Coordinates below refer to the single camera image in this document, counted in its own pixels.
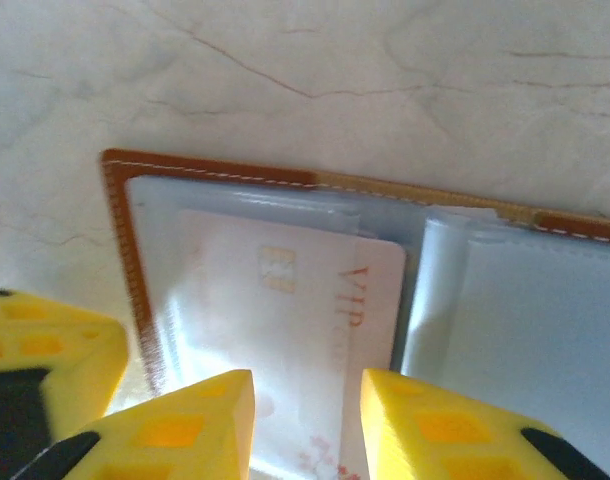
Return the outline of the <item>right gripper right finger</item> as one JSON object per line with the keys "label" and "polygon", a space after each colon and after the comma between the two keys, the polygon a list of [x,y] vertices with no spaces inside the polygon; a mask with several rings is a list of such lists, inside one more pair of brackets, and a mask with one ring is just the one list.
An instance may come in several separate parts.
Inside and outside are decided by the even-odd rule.
{"label": "right gripper right finger", "polygon": [[548,425],[415,378],[362,373],[360,415],[373,479],[605,479]]}

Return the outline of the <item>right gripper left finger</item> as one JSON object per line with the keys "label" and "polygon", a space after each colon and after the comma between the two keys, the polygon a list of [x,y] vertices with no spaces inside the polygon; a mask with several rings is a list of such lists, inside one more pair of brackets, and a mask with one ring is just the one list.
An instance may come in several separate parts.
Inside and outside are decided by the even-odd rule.
{"label": "right gripper left finger", "polygon": [[231,370],[98,419],[41,451],[17,479],[246,479],[253,376]]}

